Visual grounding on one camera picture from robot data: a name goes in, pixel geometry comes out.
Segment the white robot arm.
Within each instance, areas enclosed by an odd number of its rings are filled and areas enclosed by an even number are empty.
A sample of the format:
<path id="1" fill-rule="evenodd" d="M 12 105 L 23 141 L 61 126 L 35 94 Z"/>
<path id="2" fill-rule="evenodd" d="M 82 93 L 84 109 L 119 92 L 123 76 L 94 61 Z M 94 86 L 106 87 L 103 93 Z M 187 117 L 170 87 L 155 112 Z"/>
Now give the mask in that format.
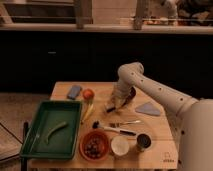
<path id="1" fill-rule="evenodd" d="M 213 99 L 197 99 L 143 75 L 140 62 L 118 68 L 108 103 L 119 109 L 137 87 L 182 120 L 177 171 L 213 171 Z"/>

